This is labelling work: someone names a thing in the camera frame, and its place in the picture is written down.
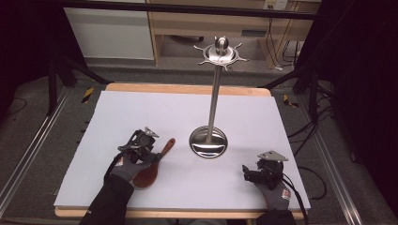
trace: wall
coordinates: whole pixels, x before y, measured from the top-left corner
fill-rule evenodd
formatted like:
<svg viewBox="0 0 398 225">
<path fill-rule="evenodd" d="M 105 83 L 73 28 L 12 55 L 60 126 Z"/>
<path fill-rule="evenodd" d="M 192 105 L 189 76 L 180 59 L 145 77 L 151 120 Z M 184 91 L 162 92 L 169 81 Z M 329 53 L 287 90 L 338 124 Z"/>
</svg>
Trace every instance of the wall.
<svg viewBox="0 0 398 225">
<path fill-rule="evenodd" d="M 85 8 L 65 11 L 85 58 L 154 60 L 146 12 Z"/>
</svg>

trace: round metal base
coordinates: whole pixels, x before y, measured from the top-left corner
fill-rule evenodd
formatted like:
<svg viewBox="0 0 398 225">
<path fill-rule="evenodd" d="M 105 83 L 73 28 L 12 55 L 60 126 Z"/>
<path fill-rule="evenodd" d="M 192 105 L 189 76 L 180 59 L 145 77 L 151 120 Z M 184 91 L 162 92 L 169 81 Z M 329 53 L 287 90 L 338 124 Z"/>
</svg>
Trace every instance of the round metal base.
<svg viewBox="0 0 398 225">
<path fill-rule="evenodd" d="M 227 146 L 225 134 L 216 127 L 213 127 L 210 142 L 207 140 L 207 126 L 199 127 L 190 136 L 190 147 L 201 158 L 217 158 L 225 152 Z"/>
</svg>

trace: hand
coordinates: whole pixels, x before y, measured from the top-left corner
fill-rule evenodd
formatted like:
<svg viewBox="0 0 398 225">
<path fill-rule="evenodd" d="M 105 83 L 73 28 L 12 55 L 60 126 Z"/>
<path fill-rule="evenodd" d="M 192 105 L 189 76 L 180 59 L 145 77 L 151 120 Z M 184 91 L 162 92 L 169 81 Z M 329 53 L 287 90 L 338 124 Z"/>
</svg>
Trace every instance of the hand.
<svg viewBox="0 0 398 225">
<path fill-rule="evenodd" d="M 158 157 L 158 154 L 150 154 L 144 162 L 134 164 L 130 161 L 128 154 L 125 153 L 115 164 L 111 174 L 117 175 L 129 182 L 139 171 L 148 168 L 152 162 L 157 160 Z"/>
<path fill-rule="evenodd" d="M 287 210 L 290 201 L 290 190 L 281 181 L 273 190 L 268 186 L 254 183 L 266 199 L 268 210 Z"/>
</svg>

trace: white board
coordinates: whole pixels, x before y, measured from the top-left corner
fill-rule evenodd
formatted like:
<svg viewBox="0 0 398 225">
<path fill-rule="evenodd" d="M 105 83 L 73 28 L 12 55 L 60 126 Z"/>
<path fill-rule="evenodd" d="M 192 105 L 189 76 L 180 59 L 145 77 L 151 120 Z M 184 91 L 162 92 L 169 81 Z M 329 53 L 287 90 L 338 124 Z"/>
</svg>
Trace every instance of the white board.
<svg viewBox="0 0 398 225">
<path fill-rule="evenodd" d="M 89 206 L 117 147 L 126 144 L 136 129 L 148 126 L 160 135 L 152 152 L 160 152 L 171 138 L 176 144 L 161 160 L 156 182 L 135 189 L 128 208 L 264 209 L 260 191 L 243 178 L 242 164 L 256 170 L 257 155 L 274 150 L 289 159 L 283 172 L 309 209 L 275 99 L 219 96 L 214 126 L 227 136 L 228 148 L 221 157 L 204 159 L 190 149 L 189 137 L 208 124 L 210 101 L 210 95 L 102 92 L 54 205 Z M 299 209 L 293 192 L 289 209 Z"/>
</svg>

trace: person's left hand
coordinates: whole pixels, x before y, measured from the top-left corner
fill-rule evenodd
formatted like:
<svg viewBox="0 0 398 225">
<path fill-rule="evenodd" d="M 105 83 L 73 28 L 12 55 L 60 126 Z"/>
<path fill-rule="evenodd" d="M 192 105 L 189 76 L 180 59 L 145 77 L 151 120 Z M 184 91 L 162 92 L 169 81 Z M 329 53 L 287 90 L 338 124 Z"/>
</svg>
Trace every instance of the person's left hand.
<svg viewBox="0 0 398 225">
<path fill-rule="evenodd" d="M 153 161 L 157 160 L 158 157 L 159 154 L 150 154 L 146 157 L 145 161 L 134 164 L 130 161 L 128 154 L 125 153 L 115 164 L 111 174 L 117 175 L 129 182 L 139 171 L 148 168 Z"/>
</svg>

